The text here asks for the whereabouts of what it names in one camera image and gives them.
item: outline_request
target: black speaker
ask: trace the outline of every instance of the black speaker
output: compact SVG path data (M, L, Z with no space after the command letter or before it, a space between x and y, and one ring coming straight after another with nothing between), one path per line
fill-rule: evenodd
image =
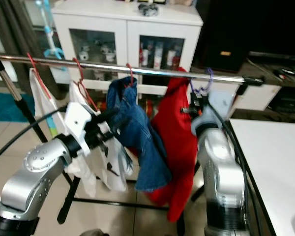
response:
M204 25L194 55L194 66L239 71L259 24L256 6L253 0L198 0L196 8Z

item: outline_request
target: red jacket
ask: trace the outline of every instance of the red jacket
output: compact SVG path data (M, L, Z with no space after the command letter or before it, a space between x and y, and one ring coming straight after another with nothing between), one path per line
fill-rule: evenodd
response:
M173 179L167 186L147 193L147 196L157 205L169 204L169 221L179 219L193 183L197 138L191 133L190 116L180 112L182 107L188 107L188 85L188 79L171 78L159 111L151 122L164 142L167 165Z

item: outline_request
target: red hanger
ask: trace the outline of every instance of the red hanger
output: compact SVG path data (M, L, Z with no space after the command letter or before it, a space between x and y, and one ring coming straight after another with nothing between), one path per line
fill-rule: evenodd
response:
M80 65L80 62L76 58L73 58L72 60L75 61L76 64L78 65L78 68L79 68L79 71L80 71L80 75L81 75L81 78L79 79L79 81L78 82L75 82L74 81L74 83L78 86L79 92L82 95L82 97L85 99L85 101L88 102L89 105L92 105L95 108L96 111L98 111L97 106L95 105L94 101L92 100L92 98L89 95L89 92L87 91L87 89L85 88L85 86L82 83L82 81L84 79L84 75L83 75L83 71L82 71L82 67ZM80 85L82 86L85 95L82 93L81 88L80 88Z
M128 86L124 85L125 88L128 88L128 87L130 87L130 86L133 85L133 72L132 72L132 67L131 67L131 65L129 63L127 63L126 66L129 67L129 69L130 69L130 76L131 76L131 83Z
M48 99L51 99L51 96L50 96L50 94L48 93L48 90L47 90L47 88L46 88L44 82L42 81L42 79L41 79L41 77L40 77L40 75L39 75L39 72L38 72L38 70L37 70L37 68L36 68L36 63L37 63L37 62L34 61L34 59L31 57L30 53L27 53L27 55L28 55L28 57L29 57L29 59L30 59L30 62L31 62L31 64L32 64L33 68L34 68L34 73L35 73L35 75L36 75L36 78L37 78L37 80L38 80L40 86L43 88L43 90L44 90L46 96L48 97Z

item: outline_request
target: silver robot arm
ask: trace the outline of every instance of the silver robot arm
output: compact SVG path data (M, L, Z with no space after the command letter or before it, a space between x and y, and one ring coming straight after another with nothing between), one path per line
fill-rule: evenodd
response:
M206 193L206 236L249 236L244 209L244 177L221 129L209 128L199 137L197 159Z
M244 204L244 175L235 161L234 149L210 103L227 119L232 97L224 92L208 96L191 94L187 110L191 131L198 137L197 159L202 166L206 194L206 236L249 236Z
M127 120L102 133L98 126L116 110L96 116L79 103L69 103L65 124L69 135L60 134L27 153L20 169L7 181L0 197L0 236L30 236L54 180L78 155L104 145Z
M72 158L65 144L53 139L28 152L20 169L4 185L0 216L4 219L34 220L54 180Z

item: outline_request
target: teal mat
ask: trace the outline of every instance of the teal mat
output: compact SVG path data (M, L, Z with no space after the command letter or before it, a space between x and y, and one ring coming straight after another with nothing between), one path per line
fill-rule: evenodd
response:
M31 113L34 114L33 96L23 94L22 98L28 104ZM0 121L28 122L19 108L15 105L12 95L9 93L0 93Z

